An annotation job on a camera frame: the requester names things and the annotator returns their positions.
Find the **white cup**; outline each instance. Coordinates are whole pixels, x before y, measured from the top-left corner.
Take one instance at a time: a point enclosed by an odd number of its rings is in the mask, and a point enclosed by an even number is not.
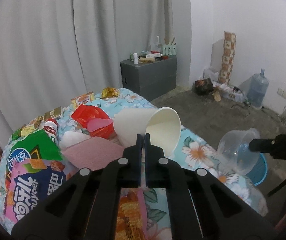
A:
[[[115,115],[114,130],[124,147],[135,145],[138,133],[149,133],[151,144],[161,147],[164,156],[170,157],[179,142],[181,121],[169,107],[125,108]]]

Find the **floral tablecloth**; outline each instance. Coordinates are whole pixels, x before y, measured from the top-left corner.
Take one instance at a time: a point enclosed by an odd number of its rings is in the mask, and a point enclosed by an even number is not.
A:
[[[111,118],[120,110],[128,107],[154,108],[150,102],[132,91],[121,88],[118,98],[101,99],[101,94],[95,96],[95,100],[88,105],[102,108]],[[58,120],[58,140],[60,141],[66,131],[78,131],[88,133],[80,124],[74,121],[70,115],[73,106],[63,108],[62,118]],[[11,139],[4,148],[0,164],[0,223],[10,233],[14,223],[4,216],[5,191],[5,169],[10,150],[17,141]],[[262,216],[267,214],[267,204],[262,193],[256,189],[245,176],[239,176],[231,170],[226,169],[218,160],[217,152],[209,146],[205,140],[192,133],[189,129],[181,127],[181,137],[171,159],[189,170],[205,168],[236,195],[243,199],[249,206]],[[165,189],[143,188],[147,207],[147,233],[149,239],[171,239],[170,218],[167,206]]]

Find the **red snack wrapper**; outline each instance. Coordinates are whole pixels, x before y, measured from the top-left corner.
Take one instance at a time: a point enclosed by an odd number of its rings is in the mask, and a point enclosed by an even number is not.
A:
[[[87,128],[87,123],[92,118],[110,119],[110,117],[101,108],[96,106],[80,105],[71,117],[80,123],[83,128]],[[106,127],[99,128],[89,132],[91,137],[102,137],[108,139],[114,133],[113,123]]]

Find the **clear plastic container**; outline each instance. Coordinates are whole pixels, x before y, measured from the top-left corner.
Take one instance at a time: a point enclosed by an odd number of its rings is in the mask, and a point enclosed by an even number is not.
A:
[[[249,143],[259,139],[260,133],[255,128],[247,131],[230,131],[220,140],[219,160],[227,168],[231,168],[239,175],[249,173],[259,159],[259,152],[251,152]]]
[[[247,98],[251,103],[251,106],[256,109],[262,108],[262,102],[265,97],[268,84],[269,81],[264,76],[264,69],[261,69],[260,74],[257,73],[251,77],[251,84],[247,93]]]

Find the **transparent plastic bowl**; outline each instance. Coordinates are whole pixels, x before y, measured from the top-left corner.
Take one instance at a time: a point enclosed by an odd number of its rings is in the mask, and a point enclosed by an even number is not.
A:
[[[218,147],[220,161],[239,175],[248,174],[260,156],[259,152],[249,150],[249,143],[251,140],[259,138],[260,133],[255,128],[226,133],[220,140]]]

